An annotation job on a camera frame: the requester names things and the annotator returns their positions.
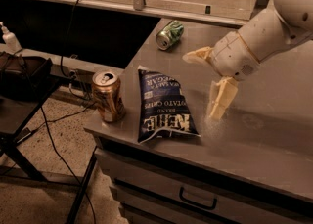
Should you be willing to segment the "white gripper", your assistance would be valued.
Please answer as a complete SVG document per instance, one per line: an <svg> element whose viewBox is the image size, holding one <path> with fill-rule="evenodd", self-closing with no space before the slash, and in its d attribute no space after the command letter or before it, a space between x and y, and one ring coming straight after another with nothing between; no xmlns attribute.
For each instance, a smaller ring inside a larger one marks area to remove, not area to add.
<svg viewBox="0 0 313 224"><path fill-rule="evenodd" d="M233 102L238 92L238 81L247 79L259 70L259 62L235 31L219 40L213 50L208 46L202 47L185 54L182 59L187 63L204 66L212 64L223 76L210 85L207 114L213 120L220 120Z"/></svg>

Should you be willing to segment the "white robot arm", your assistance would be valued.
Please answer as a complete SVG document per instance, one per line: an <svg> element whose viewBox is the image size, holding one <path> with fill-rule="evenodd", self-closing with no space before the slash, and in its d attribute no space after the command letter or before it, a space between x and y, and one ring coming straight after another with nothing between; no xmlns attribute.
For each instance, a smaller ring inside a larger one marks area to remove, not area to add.
<svg viewBox="0 0 313 224"><path fill-rule="evenodd" d="M313 0L273 0L273 5L215 43L183 56L210 65L221 76L210 87L207 114L220 119L234 100L238 83L271 57L313 38Z"/></svg>

